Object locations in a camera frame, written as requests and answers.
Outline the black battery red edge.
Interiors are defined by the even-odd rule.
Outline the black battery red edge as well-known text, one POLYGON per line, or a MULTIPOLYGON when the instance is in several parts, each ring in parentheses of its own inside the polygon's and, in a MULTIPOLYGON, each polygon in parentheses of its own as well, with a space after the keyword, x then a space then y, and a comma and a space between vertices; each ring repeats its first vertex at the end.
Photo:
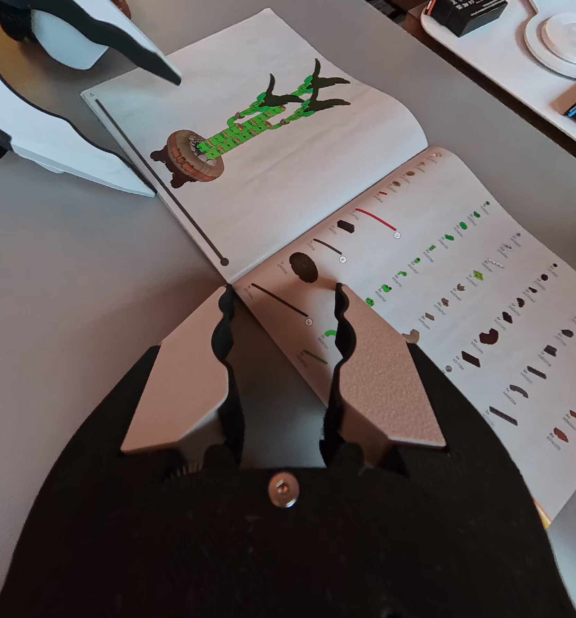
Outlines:
POLYGON ((507 1, 430 1, 424 15, 461 37, 497 20, 507 6, 507 1))

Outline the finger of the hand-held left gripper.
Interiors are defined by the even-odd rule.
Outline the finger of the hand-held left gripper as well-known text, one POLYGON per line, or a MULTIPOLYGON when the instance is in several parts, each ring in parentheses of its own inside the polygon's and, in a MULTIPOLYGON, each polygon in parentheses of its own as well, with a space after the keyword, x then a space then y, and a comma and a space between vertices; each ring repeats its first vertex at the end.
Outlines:
POLYGON ((153 197, 153 187, 111 151, 87 140, 67 119, 21 97, 0 74, 0 146, 58 173, 153 197))
POLYGON ((179 85, 180 71, 112 1, 30 1, 32 32, 63 65, 90 69, 108 48, 179 85))

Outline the white lego instruction booklet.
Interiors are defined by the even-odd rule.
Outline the white lego instruction booklet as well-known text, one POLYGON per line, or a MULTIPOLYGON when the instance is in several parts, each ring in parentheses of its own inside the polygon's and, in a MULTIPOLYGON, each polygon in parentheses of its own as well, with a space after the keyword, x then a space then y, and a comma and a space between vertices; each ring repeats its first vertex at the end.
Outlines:
POLYGON ((272 10, 81 97, 327 404, 335 286, 481 412, 545 525, 576 490, 576 272, 272 10))

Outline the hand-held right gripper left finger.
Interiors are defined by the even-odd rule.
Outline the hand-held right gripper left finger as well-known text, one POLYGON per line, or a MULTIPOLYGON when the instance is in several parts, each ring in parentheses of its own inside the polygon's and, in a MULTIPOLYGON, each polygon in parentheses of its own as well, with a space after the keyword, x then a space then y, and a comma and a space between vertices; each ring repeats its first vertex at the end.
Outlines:
POLYGON ((123 453, 175 449, 201 468, 207 448, 242 458, 245 421, 227 357, 233 346, 231 285, 216 290, 160 344, 121 446, 123 453))

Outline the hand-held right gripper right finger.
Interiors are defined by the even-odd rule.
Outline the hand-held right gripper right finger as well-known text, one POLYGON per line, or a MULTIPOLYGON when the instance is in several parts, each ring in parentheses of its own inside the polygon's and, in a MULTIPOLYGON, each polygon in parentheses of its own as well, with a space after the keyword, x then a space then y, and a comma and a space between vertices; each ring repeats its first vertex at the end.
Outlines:
POLYGON ((395 444, 443 448, 445 438, 407 341, 346 284, 336 285, 334 368, 320 451, 329 465, 344 443, 380 464, 395 444))

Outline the white tray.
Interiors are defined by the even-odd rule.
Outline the white tray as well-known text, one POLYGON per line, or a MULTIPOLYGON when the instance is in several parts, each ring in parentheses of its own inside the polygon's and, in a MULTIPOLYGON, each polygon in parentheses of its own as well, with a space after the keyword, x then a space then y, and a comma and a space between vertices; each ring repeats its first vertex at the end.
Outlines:
POLYGON ((540 62, 560 61, 540 41, 552 15, 576 12, 576 1, 509 1, 499 19, 457 37, 423 10, 424 30, 459 58, 576 141, 576 122, 564 116, 576 102, 576 78, 540 62))

